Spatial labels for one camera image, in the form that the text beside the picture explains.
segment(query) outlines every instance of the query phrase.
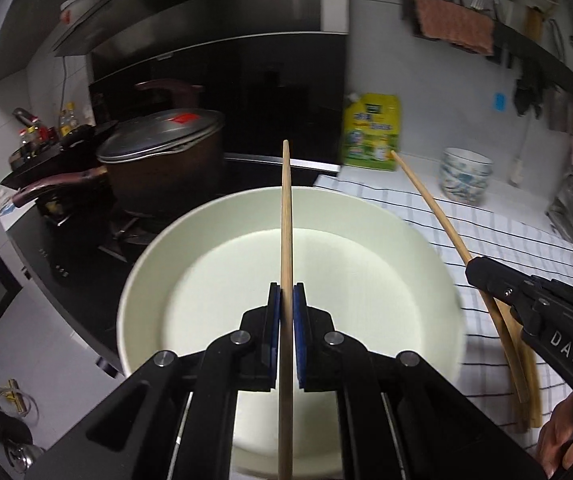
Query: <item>blue patterned bowl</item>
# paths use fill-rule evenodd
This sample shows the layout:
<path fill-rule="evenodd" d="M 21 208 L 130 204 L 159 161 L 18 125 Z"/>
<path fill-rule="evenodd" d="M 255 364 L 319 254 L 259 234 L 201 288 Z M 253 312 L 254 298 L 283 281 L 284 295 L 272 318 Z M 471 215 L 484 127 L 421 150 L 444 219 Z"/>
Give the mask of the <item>blue patterned bowl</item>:
<path fill-rule="evenodd" d="M 488 177 L 493 172 L 493 161 L 490 158 L 460 148 L 445 149 L 442 162 L 459 173 L 471 176 Z"/>
<path fill-rule="evenodd" d="M 456 202 L 471 205 L 478 203 L 486 191 L 487 185 L 488 182 L 486 180 L 484 180 L 481 186 L 474 186 L 467 182 L 462 182 L 457 176 L 453 176 L 449 171 L 449 167 L 444 164 L 440 169 L 440 187 L 446 196 Z"/>

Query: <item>wooden chopstick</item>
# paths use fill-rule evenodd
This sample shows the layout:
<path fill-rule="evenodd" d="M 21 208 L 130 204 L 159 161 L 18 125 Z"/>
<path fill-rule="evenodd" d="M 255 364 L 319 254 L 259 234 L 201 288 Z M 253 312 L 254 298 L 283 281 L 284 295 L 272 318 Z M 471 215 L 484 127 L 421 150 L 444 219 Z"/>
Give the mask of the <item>wooden chopstick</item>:
<path fill-rule="evenodd" d="M 465 243 L 460 238 L 460 235 L 454 229 L 453 225 L 447 218 L 447 215 L 444 214 L 444 211 L 440 208 L 438 203 L 435 201 L 429 190 L 424 187 L 424 184 L 420 181 L 420 179 L 413 173 L 413 170 L 407 166 L 407 164 L 402 160 L 402 158 L 391 150 L 391 155 L 395 161 L 400 165 L 403 169 L 404 173 L 407 174 L 409 180 L 413 183 L 416 189 L 422 195 L 422 198 L 425 200 L 429 208 L 433 211 L 433 214 L 438 218 L 440 225 L 442 228 L 447 232 L 447 236 L 455 246 L 455 250 L 462 258 L 462 261 L 465 263 L 469 263 L 471 260 L 471 253 L 465 246 Z M 511 334 L 509 333 L 509 329 L 507 327 L 507 321 L 502 317 L 502 313 L 498 305 L 495 302 L 495 298 L 492 295 L 480 290 L 480 295 L 483 298 L 484 304 L 491 315 L 491 319 L 493 320 L 493 324 L 495 325 L 495 329 L 500 336 L 500 342 L 502 343 L 502 348 L 504 349 L 504 354 L 507 357 L 507 362 L 509 363 L 509 368 L 511 370 L 511 377 L 513 378 L 513 383 L 516 388 L 516 393 L 518 394 L 518 399 L 521 404 L 529 402 L 529 388 L 527 386 L 527 380 L 522 369 L 522 364 L 520 363 L 520 359 L 518 357 L 518 352 L 516 351 L 513 339 L 511 338 Z"/>
<path fill-rule="evenodd" d="M 520 336 L 522 325 L 511 315 L 511 307 L 502 301 L 498 302 L 500 313 L 504 318 L 513 346 L 518 353 L 518 358 L 525 373 L 527 386 L 529 387 L 529 402 L 515 402 L 516 413 L 519 414 L 518 433 L 524 433 L 528 428 L 540 428 L 542 426 L 542 392 L 540 390 L 540 374 L 535 365 L 535 352 L 527 345 Z"/>
<path fill-rule="evenodd" d="M 293 477 L 293 216 L 289 141 L 282 144 L 282 219 L 280 248 L 278 480 Z"/>

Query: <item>range hood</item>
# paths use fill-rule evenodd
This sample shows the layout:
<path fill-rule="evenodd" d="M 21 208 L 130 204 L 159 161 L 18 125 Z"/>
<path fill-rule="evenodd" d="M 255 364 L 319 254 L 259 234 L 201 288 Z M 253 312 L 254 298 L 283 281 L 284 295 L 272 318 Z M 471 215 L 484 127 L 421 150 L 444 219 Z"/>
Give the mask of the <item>range hood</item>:
<path fill-rule="evenodd" d="M 92 52 L 95 79 L 187 46 L 253 34 L 348 32 L 349 0 L 102 0 L 54 46 Z"/>

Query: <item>red label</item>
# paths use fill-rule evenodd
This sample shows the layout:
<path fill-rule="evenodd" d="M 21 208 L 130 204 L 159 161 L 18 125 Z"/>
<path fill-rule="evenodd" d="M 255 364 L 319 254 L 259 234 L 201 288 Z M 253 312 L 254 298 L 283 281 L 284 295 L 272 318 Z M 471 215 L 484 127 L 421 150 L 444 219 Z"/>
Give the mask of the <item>red label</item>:
<path fill-rule="evenodd" d="M 199 117 L 200 116 L 197 114 L 192 114 L 192 113 L 188 112 L 188 113 L 176 115 L 175 117 L 170 118 L 169 121 L 184 124 L 184 123 L 188 123 L 189 121 L 194 121 L 195 119 L 199 119 Z"/>

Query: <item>hand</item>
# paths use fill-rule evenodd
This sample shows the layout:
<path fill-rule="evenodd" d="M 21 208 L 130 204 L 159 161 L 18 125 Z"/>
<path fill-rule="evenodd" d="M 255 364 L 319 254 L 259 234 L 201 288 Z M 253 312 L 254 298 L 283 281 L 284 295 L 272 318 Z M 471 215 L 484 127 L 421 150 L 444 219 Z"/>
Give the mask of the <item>hand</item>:
<path fill-rule="evenodd" d="M 563 446 L 573 435 L 573 393 L 560 402 L 551 419 L 540 430 L 535 456 L 551 478 L 560 467 L 569 469 L 573 464 L 573 444 L 563 454 Z"/>

